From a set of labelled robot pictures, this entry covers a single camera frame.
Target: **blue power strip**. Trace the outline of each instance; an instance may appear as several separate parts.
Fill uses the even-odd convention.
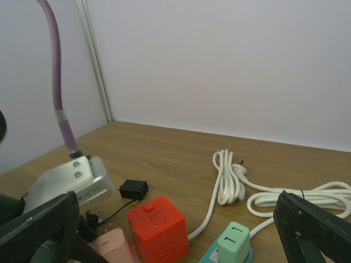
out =
[[[199,261],[199,263],[218,263],[218,253],[217,253],[217,240],[219,237],[216,239],[216,241],[213,242],[212,246],[209,248],[209,250],[205,253],[205,255],[202,257],[202,259]],[[252,248],[250,249],[250,252],[243,263],[252,263]]]

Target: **screw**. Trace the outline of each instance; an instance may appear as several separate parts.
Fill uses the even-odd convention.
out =
[[[75,178],[79,178],[82,176],[82,173],[80,171],[76,172],[75,173]]]

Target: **purple tube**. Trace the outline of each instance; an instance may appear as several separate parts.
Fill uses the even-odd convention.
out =
[[[43,8],[49,24],[53,57],[53,101],[55,111],[60,111],[63,110],[63,105],[61,94],[61,45],[59,28],[57,26],[54,12],[48,1],[37,0],[37,2]],[[69,121],[66,119],[59,121],[58,123],[68,151],[70,153],[78,151],[79,149],[77,142],[73,135]]]

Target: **black power adapter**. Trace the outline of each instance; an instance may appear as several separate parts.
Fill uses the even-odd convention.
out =
[[[128,199],[143,200],[148,190],[146,181],[128,179],[120,186],[121,197]]]

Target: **black cable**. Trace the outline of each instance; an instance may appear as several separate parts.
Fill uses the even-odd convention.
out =
[[[126,204],[125,204],[124,206],[122,206],[119,210],[117,210],[113,215],[111,215],[111,216],[108,217],[107,219],[105,219],[105,220],[103,220],[102,222],[100,222],[100,223],[98,224],[98,226],[101,226],[102,224],[106,223],[108,220],[110,220],[110,219],[113,218],[115,215],[117,215],[118,212],[121,211],[124,207],[130,205],[131,203],[133,203],[133,202],[135,202],[135,201],[136,201],[136,199],[133,199],[133,200],[129,201],[128,203],[126,203]]]

